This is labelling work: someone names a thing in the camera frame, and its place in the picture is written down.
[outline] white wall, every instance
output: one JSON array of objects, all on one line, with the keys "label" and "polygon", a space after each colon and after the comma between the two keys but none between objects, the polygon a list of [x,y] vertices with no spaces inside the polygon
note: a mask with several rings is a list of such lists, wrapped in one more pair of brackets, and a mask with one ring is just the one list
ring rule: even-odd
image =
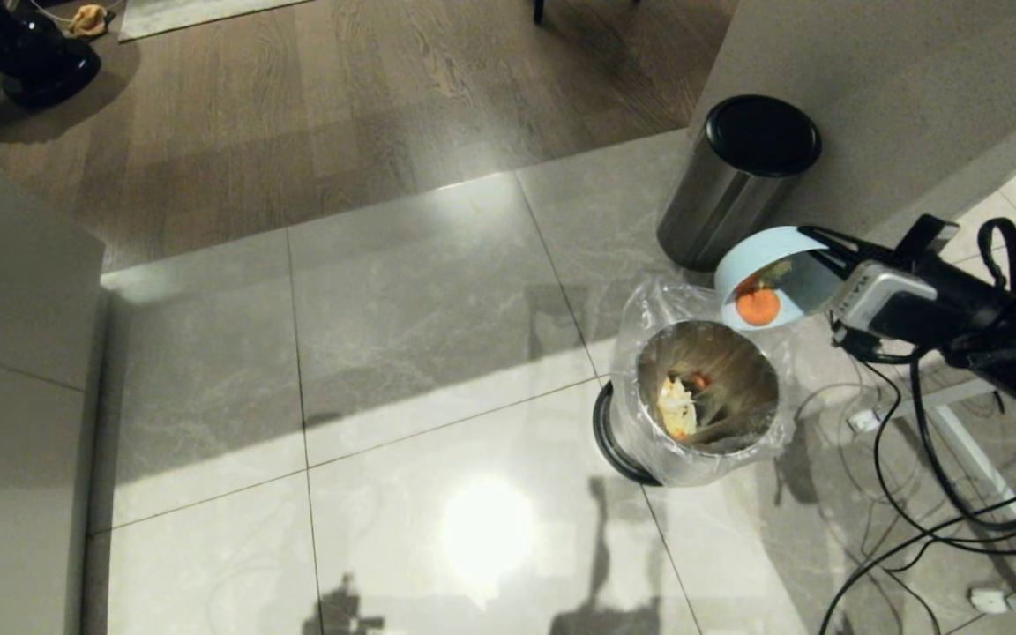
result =
[{"label": "white wall", "polygon": [[0,632],[79,627],[103,258],[0,172]]},{"label": "white wall", "polygon": [[1016,3],[742,0],[693,125],[745,92],[798,105],[824,140],[772,224],[890,244],[1016,172]]}]

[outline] rug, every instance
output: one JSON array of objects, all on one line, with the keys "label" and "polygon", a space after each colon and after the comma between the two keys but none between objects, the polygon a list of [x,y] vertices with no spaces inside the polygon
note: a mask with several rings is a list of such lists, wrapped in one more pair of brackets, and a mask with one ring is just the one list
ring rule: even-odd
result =
[{"label": "rug", "polygon": [[157,33],[208,23],[223,17],[265,11],[307,0],[128,0],[120,41],[137,40]]}]

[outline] clear plastic bag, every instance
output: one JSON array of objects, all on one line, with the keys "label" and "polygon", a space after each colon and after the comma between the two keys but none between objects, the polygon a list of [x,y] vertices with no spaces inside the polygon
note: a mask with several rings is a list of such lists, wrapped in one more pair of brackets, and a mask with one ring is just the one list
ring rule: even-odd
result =
[{"label": "clear plastic bag", "polygon": [[[775,457],[793,434],[787,342],[785,329],[722,325],[711,290],[647,278],[625,305],[614,352],[614,441],[665,486],[706,485]],[[693,393],[698,421],[680,438],[658,406],[662,384],[674,381]]]}]

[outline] black lid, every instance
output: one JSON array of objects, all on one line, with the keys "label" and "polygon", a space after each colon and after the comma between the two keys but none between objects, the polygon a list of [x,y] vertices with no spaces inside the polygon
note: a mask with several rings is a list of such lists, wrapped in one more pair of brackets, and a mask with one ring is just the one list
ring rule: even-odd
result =
[{"label": "black lid", "polygon": [[822,153],[818,126],[774,97],[739,96],[708,113],[705,135],[732,168],[757,177],[793,177]]}]

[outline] carrot slice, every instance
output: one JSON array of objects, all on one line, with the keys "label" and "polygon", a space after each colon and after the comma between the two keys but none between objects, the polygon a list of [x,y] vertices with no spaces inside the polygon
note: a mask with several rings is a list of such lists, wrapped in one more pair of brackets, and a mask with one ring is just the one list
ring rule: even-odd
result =
[{"label": "carrot slice", "polygon": [[766,326],[773,322],[781,305],[778,295],[771,290],[753,290],[739,295],[735,301],[739,317],[751,326]]}]

